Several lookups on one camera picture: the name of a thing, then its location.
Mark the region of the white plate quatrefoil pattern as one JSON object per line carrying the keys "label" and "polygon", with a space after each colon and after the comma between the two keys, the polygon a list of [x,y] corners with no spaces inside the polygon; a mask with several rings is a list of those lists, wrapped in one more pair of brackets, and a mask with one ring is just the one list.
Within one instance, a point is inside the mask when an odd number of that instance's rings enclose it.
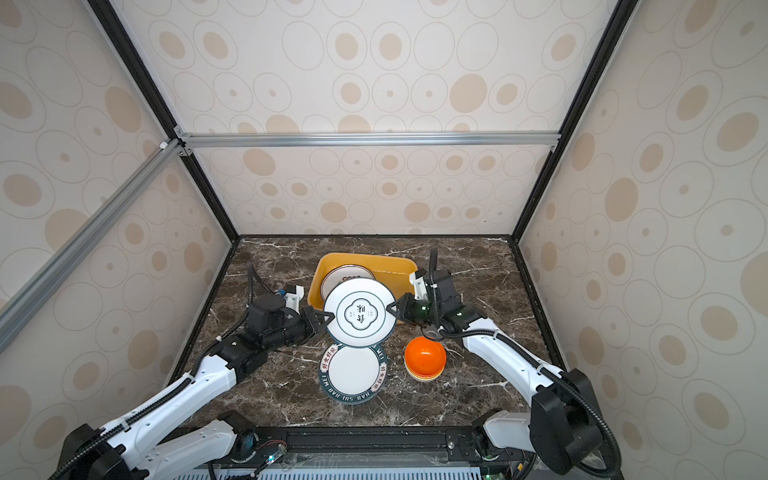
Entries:
{"label": "white plate quatrefoil pattern", "polygon": [[334,315],[330,336],[349,347],[363,348],[384,342],[394,331],[395,317],[386,307],[395,301],[381,282],[353,278],[337,285],[325,300],[324,310]]}

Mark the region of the white plate red characters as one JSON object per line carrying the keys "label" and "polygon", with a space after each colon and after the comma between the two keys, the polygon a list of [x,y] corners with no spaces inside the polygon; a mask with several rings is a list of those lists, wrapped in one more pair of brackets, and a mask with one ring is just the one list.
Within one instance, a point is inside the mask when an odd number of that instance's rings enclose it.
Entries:
{"label": "white plate red characters", "polygon": [[355,264],[341,265],[332,269],[327,275],[323,277],[320,284],[320,294],[322,300],[325,301],[330,293],[339,284],[356,278],[374,279],[375,276],[369,269]]}

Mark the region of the white plate green rim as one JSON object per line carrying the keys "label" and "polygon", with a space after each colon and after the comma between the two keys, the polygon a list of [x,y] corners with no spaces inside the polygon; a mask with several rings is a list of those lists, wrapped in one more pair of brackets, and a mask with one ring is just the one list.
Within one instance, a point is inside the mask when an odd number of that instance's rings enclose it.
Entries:
{"label": "white plate green rim", "polygon": [[320,388],[331,399],[345,405],[372,400],[384,386],[389,359],[379,345],[363,348],[332,344],[320,359]]}

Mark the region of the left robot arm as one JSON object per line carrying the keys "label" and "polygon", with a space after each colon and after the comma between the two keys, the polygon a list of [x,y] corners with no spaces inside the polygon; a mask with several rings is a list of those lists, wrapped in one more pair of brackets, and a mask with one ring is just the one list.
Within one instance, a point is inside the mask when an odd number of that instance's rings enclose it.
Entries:
{"label": "left robot arm", "polygon": [[213,460],[248,459],[258,437],[230,411],[193,432],[168,436],[194,413],[247,379],[270,352],[323,333],[334,314],[280,293],[250,301],[242,319],[214,340],[193,368],[142,405],[64,440],[55,479],[169,479]]}

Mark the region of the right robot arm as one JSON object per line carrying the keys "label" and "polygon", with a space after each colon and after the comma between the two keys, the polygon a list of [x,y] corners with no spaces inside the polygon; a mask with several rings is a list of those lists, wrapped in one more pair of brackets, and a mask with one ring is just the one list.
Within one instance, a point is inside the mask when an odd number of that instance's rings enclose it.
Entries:
{"label": "right robot arm", "polygon": [[616,435],[604,419],[590,380],[539,358],[504,333],[484,312],[462,302],[447,271],[419,270],[413,292],[389,303],[395,319],[418,326],[430,340],[454,340],[499,373],[526,401],[526,413],[499,410],[475,426],[482,456],[514,449],[535,454],[551,471],[577,468],[612,479],[622,467]]}

